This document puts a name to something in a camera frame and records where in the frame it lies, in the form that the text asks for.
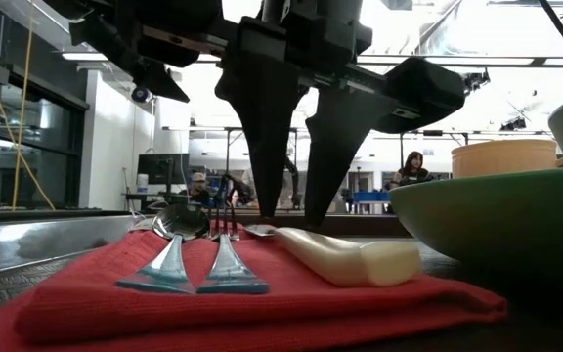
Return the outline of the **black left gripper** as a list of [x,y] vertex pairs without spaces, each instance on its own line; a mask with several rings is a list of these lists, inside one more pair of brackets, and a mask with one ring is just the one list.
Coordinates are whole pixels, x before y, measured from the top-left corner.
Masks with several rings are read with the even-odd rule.
[[401,134],[463,107],[460,74],[409,57],[384,74],[358,66],[372,44],[361,24],[363,0],[262,0],[256,18],[231,22],[221,12],[145,24],[143,37],[221,59],[218,98],[237,113],[245,136],[260,214],[275,215],[292,114],[306,90],[319,89],[306,120],[310,154],[305,221],[320,226],[370,131]]

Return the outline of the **cream-handled table knife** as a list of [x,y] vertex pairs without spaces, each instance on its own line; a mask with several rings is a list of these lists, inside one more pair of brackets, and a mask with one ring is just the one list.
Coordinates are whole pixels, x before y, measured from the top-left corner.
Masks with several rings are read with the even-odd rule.
[[420,253],[413,242],[350,242],[272,225],[248,225],[245,231],[273,238],[298,261],[335,286],[396,286],[422,271]]

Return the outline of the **blue-handled metal fork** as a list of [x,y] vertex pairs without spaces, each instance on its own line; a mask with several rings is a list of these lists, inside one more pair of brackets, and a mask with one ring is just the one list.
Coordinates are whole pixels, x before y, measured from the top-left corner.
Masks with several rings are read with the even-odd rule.
[[215,226],[219,236],[217,254],[203,283],[196,289],[198,294],[265,294],[269,292],[266,282],[258,278],[235,252],[232,240],[239,239],[238,223],[234,207],[223,210],[223,228]]

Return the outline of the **blue-handled metal spoon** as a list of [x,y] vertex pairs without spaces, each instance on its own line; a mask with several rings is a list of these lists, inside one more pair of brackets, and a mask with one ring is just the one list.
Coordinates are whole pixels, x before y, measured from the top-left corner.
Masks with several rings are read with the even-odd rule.
[[182,243],[209,233],[207,215],[196,205],[169,205],[152,219],[152,229],[168,244],[146,266],[116,285],[147,292],[193,294],[195,289],[182,258]]

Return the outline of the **red cloth napkin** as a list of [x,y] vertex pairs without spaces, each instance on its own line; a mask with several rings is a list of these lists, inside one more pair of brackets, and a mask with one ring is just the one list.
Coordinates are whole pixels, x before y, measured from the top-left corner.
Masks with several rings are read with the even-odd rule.
[[152,232],[69,263],[0,308],[0,352],[294,352],[342,347],[506,317],[506,301],[420,275],[399,286],[329,284],[279,246],[237,242],[270,287],[263,295],[175,294],[117,281],[164,247]]

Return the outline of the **orange mug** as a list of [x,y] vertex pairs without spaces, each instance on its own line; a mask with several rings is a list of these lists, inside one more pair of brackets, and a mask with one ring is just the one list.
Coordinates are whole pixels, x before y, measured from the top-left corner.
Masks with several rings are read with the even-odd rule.
[[501,140],[452,150],[453,178],[497,175],[555,167],[557,144],[549,140]]

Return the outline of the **green plate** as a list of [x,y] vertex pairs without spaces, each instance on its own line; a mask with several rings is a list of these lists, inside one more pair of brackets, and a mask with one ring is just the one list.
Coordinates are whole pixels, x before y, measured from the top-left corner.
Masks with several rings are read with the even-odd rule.
[[563,280],[563,168],[426,182],[390,198],[407,231],[446,256]]

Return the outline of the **person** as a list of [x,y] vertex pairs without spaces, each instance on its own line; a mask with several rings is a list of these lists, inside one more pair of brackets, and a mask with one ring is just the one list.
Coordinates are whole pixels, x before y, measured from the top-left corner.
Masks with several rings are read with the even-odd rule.
[[433,176],[423,167],[423,154],[411,152],[402,168],[393,176],[389,189],[432,181]]
[[189,203],[196,203],[204,207],[210,207],[211,195],[207,191],[206,176],[204,173],[193,174],[192,183],[188,189]]

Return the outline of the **black computer monitor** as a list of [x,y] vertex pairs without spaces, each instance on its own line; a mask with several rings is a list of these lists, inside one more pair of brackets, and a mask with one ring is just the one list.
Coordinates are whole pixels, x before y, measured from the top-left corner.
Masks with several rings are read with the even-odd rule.
[[150,185],[166,185],[168,176],[171,184],[177,185],[184,184],[188,167],[188,154],[140,154],[137,173],[147,175]]

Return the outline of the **long ceiling light strip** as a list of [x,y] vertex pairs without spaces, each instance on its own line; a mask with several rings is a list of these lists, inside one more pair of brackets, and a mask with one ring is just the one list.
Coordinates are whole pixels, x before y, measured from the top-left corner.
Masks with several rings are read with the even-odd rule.
[[[96,52],[62,52],[65,60],[74,62],[107,62],[108,58]],[[364,66],[394,66],[408,59],[405,55],[362,55],[357,63]],[[491,56],[422,56],[439,66],[470,67],[563,67],[563,57],[491,57]]]

